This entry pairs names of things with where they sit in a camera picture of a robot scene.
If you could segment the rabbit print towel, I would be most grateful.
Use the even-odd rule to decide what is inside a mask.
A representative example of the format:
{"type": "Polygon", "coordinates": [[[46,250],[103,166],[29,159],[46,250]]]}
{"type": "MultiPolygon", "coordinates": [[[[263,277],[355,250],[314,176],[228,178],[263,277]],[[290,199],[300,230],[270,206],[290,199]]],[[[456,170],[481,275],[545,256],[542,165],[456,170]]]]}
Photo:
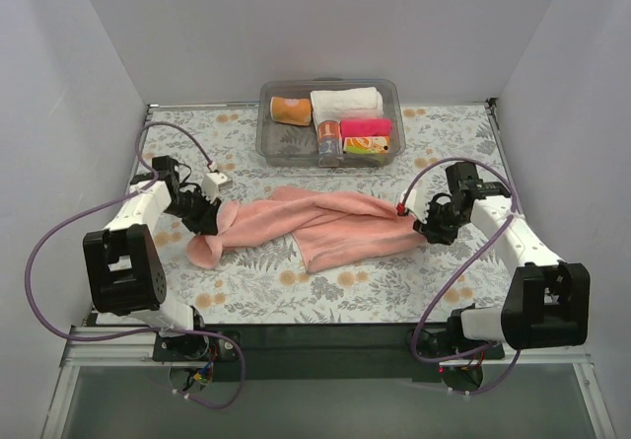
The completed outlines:
{"type": "Polygon", "coordinates": [[[340,155],[342,137],[340,124],[336,120],[322,121],[317,125],[317,145],[320,155],[340,155]]]}

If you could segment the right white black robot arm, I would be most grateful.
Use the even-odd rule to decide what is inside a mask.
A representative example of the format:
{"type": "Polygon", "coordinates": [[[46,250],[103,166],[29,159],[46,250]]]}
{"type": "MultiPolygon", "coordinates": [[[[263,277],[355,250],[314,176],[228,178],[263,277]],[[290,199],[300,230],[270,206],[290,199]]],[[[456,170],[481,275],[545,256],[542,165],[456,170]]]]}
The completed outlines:
{"type": "Polygon", "coordinates": [[[473,225],[487,239],[473,255],[494,250],[512,277],[500,307],[456,309],[439,335],[450,359],[468,357],[506,343],[515,350],[577,346],[588,337],[591,276],[578,262],[549,249],[520,214],[509,181],[501,174],[487,182],[483,163],[443,160],[448,189],[423,200],[412,182],[401,194],[397,213],[414,219],[414,230],[430,244],[451,245],[459,230],[473,225]]]}

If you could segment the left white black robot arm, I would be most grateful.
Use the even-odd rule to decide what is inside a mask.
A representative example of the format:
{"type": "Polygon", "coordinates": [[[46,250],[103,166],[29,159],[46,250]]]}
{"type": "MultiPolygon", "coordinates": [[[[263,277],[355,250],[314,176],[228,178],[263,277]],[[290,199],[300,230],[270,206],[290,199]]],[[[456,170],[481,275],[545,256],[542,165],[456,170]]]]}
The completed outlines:
{"type": "Polygon", "coordinates": [[[115,217],[84,237],[83,252],[98,312],[138,320],[157,330],[160,346],[197,360],[208,352],[210,337],[197,309],[169,292],[153,233],[168,214],[194,235],[216,235],[220,190],[232,180],[212,168],[200,183],[190,183],[179,167],[170,156],[154,158],[149,172],[132,178],[132,196],[115,217]]]}

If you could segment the floral table mat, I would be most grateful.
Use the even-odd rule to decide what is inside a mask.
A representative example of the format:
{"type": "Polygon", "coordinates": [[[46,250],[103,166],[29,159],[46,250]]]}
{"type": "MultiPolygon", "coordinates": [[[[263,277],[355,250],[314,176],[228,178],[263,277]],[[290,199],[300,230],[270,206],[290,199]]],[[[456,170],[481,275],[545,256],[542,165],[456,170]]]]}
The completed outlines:
{"type": "MultiPolygon", "coordinates": [[[[482,105],[405,107],[405,149],[383,168],[272,167],[257,153],[256,109],[154,110],[144,142],[146,157],[170,155],[198,180],[207,159],[233,180],[226,200],[250,202],[280,186],[365,193],[395,202],[416,182],[428,192],[447,187],[443,160],[470,157],[483,163],[487,181],[504,172],[494,127],[482,105]]],[[[283,237],[223,255],[212,270],[185,254],[189,232],[163,216],[154,234],[170,292],[196,307],[209,324],[434,322],[468,305],[504,302],[511,277],[499,257],[473,255],[485,237],[463,228],[450,246],[430,245],[396,256],[355,261],[316,274],[306,271],[297,244],[283,237]]]]}

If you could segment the hot pink rolled towel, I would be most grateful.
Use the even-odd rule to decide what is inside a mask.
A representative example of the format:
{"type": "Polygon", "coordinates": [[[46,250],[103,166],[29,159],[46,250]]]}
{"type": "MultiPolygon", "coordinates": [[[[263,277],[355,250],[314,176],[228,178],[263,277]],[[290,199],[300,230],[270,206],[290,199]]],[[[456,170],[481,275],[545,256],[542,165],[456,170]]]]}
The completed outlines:
{"type": "Polygon", "coordinates": [[[342,119],[340,132],[343,138],[390,136],[392,122],[388,118],[342,119]]]}

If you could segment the orange print rolled towel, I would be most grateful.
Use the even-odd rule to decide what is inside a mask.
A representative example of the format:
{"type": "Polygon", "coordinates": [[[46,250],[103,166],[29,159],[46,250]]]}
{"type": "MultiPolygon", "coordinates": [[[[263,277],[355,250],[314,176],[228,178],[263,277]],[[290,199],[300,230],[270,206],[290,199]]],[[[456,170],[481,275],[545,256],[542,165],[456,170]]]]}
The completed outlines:
{"type": "Polygon", "coordinates": [[[343,152],[356,155],[383,155],[390,150],[388,136],[346,137],[343,141],[343,152]]]}

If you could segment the clear plastic bin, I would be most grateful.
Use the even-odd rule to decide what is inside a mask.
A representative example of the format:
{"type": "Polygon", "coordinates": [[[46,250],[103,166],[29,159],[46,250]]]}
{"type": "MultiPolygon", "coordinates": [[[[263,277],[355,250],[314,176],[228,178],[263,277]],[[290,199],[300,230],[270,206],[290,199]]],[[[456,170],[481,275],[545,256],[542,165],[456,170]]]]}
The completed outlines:
{"type": "Polygon", "coordinates": [[[384,79],[268,82],[256,149],[278,167],[388,165],[405,149],[397,90],[384,79]]]}

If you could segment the white rolled towel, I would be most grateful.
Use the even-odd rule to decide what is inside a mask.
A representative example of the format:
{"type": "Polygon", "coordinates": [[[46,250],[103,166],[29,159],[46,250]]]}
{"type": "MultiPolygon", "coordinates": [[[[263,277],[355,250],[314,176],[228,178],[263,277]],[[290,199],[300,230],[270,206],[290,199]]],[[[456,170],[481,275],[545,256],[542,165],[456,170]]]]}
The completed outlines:
{"type": "Polygon", "coordinates": [[[310,97],[316,123],[384,116],[383,96],[375,87],[342,91],[317,90],[311,91],[310,97]]]}

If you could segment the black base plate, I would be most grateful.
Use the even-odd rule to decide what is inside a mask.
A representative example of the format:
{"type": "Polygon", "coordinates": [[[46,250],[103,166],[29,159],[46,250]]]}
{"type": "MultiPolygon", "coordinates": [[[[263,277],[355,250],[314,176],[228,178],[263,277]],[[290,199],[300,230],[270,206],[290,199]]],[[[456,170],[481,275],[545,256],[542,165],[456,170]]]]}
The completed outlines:
{"type": "MultiPolygon", "coordinates": [[[[337,380],[337,379],[411,379],[438,383],[438,364],[417,362],[411,355],[410,340],[415,324],[289,324],[289,325],[214,325],[211,332],[234,340],[245,355],[247,380],[337,380]]],[[[444,323],[430,323],[421,333],[418,350],[422,356],[453,355],[473,348],[474,341],[456,344],[447,341],[444,323]]],[[[206,363],[205,356],[190,359],[181,353],[182,343],[156,335],[152,360],[191,366],[206,363]]],[[[235,382],[241,366],[234,348],[223,340],[211,338],[219,349],[212,379],[235,382]]]]}

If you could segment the aluminium frame rail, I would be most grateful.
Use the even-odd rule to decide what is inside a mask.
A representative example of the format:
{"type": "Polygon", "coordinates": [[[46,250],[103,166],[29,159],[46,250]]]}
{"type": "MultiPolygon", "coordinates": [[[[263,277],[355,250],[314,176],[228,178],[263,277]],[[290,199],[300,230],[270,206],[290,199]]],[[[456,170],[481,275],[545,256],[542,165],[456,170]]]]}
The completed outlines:
{"type": "MultiPolygon", "coordinates": [[[[77,334],[88,337],[107,336],[124,333],[115,339],[81,342],[70,340],[65,348],[63,360],[73,365],[177,365],[183,366],[186,360],[154,360],[155,335],[152,332],[141,332],[128,335],[131,328],[94,327],[79,328],[77,334]]],[[[583,346],[555,347],[524,350],[519,358],[520,364],[592,364],[593,360],[583,346]]]]}

